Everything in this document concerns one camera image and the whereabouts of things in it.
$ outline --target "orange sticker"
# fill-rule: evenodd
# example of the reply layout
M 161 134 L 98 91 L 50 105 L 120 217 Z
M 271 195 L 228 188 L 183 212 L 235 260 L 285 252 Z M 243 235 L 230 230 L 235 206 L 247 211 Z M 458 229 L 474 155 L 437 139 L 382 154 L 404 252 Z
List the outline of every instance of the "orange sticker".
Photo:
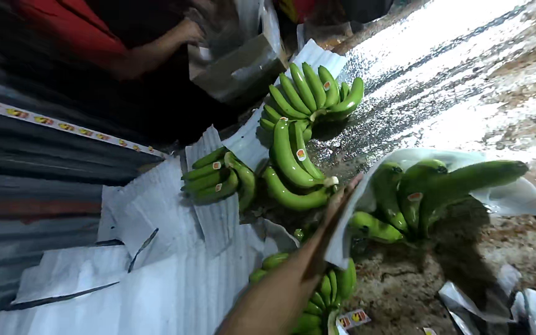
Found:
M 91 131 L 89 131 L 88 129 L 84 129 L 84 128 L 80 128 L 79 131 L 81 134 L 86 135 L 86 136 L 92 136 L 93 134 Z
M 62 128 L 63 130 L 66 130 L 66 131 L 71 131 L 71 132 L 74 131 L 74 126 L 72 126 L 72 125 L 66 125 L 64 123 L 59 123 L 58 126 L 60 128 Z
M 422 198 L 423 198 L 423 193 L 421 192 L 409 194 L 409 196 L 407 196 L 407 200 L 410 202 L 420 202 Z
M 307 159 L 307 155 L 304 149 L 299 149 L 296 152 L 297 159 L 299 159 L 299 162 L 303 162 L 305 159 Z
M 53 120 L 51 120 L 50 118 L 44 118 L 42 116 L 35 116 L 34 121 L 37 121 L 38 123 L 42 123 L 44 125 L 52 125 L 53 124 Z

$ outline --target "person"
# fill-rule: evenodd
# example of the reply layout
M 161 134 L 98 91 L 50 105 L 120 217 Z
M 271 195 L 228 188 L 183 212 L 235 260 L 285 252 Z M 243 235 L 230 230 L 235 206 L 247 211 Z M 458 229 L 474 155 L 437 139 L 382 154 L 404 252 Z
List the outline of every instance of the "person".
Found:
M 188 1 L 13 1 L 32 27 L 122 81 L 119 95 L 142 106 L 127 123 L 155 142 L 187 144 L 213 123 L 236 121 L 230 108 L 190 81 L 187 44 L 204 34 L 184 17 Z
M 222 322 L 217 335 L 286 335 L 291 332 L 324 275 L 326 246 L 341 209 L 362 177 L 360 173 L 331 198 L 322 224 L 301 249 L 249 287 Z M 525 178 L 536 187 L 534 176 Z

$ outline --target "banana bunch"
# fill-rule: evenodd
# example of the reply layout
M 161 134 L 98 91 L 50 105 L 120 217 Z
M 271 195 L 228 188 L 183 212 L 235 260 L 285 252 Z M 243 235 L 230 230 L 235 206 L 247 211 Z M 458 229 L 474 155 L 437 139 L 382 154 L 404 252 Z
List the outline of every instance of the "banana bunch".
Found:
M 212 203 L 239 193 L 239 210 L 245 211 L 256 196 L 256 177 L 226 147 L 198 159 L 194 170 L 184 173 L 182 191 L 199 204 Z
M 340 121 L 347 118 L 363 99 L 364 84 L 361 78 L 355 78 L 351 87 L 347 83 L 338 82 L 328 69 L 320 66 L 317 74 L 307 63 L 301 65 L 303 72 L 297 65 L 291 63 L 291 81 L 284 73 L 279 74 L 280 84 L 285 95 L 270 85 L 270 95 L 278 111 L 264 105 L 264 117 L 260 119 L 260 126 L 267 131 L 273 131 L 282 118 L 289 120 L 306 120 L 301 130 L 304 141 L 311 138 L 311 127 L 320 117 L 326 121 Z
M 287 253 L 277 253 L 264 259 L 262 268 L 249 275 L 249 282 L 251 284 L 257 283 L 270 270 L 284 262 L 288 256 Z M 351 296 L 356 283 L 355 263 L 350 258 L 346 270 L 333 268 L 327 271 L 322 282 L 307 302 L 307 306 L 297 320 L 297 325 L 291 334 L 321 335 L 326 333 L 328 316 L 333 311 L 337 311 L 342 301 Z
M 349 229 L 354 237 L 383 243 L 427 238 L 446 206 L 467 199 L 471 191 L 509 184 L 527 171 L 525 163 L 515 160 L 482 162 L 450 173 L 437 159 L 422 160 L 406 171 L 383 163 L 370 183 L 377 214 L 356 211 Z

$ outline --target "white plastic sheet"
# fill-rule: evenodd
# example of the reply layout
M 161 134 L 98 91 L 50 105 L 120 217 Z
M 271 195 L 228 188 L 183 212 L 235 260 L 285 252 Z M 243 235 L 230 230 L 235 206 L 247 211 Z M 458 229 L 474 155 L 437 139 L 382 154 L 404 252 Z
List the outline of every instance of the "white plastic sheet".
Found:
M 375 210 L 375 199 L 369 187 L 369 181 L 377 167 L 385 162 L 395 162 L 406 170 L 423 159 L 441 160 L 446 163 L 449 171 L 487 160 L 485 155 L 479 152 L 466 153 L 424 148 L 400 149 L 384 156 L 369 169 L 349 199 L 326 250 L 326 261 L 346 268 L 351 240 L 350 234 L 346 232 L 346 225 L 357 207 L 367 212 Z M 476 190 L 471 195 L 497 215 L 536 215 L 536 187 L 524 178 L 519 178 L 508 185 Z

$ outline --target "fruit label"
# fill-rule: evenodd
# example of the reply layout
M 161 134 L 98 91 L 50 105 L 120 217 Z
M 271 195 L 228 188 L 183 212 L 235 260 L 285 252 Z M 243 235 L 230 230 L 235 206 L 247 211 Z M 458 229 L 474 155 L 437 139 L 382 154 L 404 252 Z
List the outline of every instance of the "fruit label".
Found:
M 363 309 L 356 309 L 344 315 L 339 315 L 337 318 L 337 322 L 340 323 L 344 329 L 350 329 L 360 324 L 368 323 L 369 321 L 371 321 L 371 319 L 365 314 Z
M 407 196 L 407 200 L 410 202 L 420 202 L 422 198 L 423 198 L 423 193 L 421 192 L 409 194 L 409 196 Z
M 304 149 L 297 150 L 297 159 L 299 159 L 299 162 L 303 162 L 307 159 L 307 154 Z

